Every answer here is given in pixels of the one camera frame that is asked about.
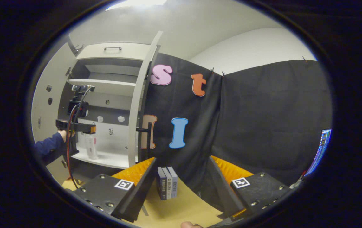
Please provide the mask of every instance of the book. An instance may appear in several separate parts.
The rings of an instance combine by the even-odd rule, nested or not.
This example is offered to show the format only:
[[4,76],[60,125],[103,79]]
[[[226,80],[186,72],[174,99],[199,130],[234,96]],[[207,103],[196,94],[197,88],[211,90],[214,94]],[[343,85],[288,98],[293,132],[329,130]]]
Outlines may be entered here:
[[172,176],[171,198],[174,198],[177,196],[178,176],[172,167],[167,167],[167,169]]
[[164,171],[165,176],[167,177],[167,183],[166,183],[167,199],[171,199],[172,176],[166,167],[163,167],[163,171]]
[[161,200],[167,199],[167,177],[164,174],[164,171],[161,167],[157,167],[157,191],[160,195]]

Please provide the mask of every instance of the ceiling light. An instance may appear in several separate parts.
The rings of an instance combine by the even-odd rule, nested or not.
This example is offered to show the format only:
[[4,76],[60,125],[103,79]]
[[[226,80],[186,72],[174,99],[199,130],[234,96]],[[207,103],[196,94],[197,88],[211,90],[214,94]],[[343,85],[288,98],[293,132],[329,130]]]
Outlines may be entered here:
[[152,5],[163,5],[167,0],[126,0],[124,2],[114,4],[107,8],[105,11],[116,9],[125,6],[152,6]]

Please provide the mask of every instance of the person's hand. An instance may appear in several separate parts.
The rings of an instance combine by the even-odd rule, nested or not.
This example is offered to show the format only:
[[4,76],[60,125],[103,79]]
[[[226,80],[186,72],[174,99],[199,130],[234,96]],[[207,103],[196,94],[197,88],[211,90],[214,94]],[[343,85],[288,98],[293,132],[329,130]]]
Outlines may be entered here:
[[[60,133],[62,140],[65,142],[65,140],[67,138],[67,132],[65,130],[58,130],[58,133]],[[74,135],[75,135],[75,131],[71,132],[68,137],[73,137]]]
[[191,222],[182,222],[181,223],[181,228],[202,228],[200,225],[198,224],[192,224]]

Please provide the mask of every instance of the drawer handle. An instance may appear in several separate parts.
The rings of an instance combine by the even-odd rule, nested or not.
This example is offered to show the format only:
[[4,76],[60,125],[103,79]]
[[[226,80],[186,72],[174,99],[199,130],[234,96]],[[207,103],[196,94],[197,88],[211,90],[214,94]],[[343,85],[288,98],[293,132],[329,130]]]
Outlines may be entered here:
[[122,50],[121,47],[106,47],[106,48],[104,48],[104,50],[106,51],[107,48],[117,48],[117,49],[119,49],[119,50]]

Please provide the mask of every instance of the computer monitor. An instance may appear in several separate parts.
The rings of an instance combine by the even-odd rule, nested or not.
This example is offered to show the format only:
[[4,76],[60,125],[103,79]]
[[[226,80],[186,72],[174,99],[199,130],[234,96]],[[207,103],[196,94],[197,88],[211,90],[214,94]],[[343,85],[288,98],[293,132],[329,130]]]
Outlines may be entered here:
[[316,167],[318,166],[320,160],[323,157],[323,154],[326,151],[326,147],[327,147],[327,145],[329,143],[331,131],[332,131],[332,129],[322,130],[322,136],[320,137],[320,143],[319,143],[318,151],[316,153],[315,158],[313,159],[312,164],[310,165],[309,169],[304,174],[304,176],[309,175],[310,173],[312,173],[316,169]]

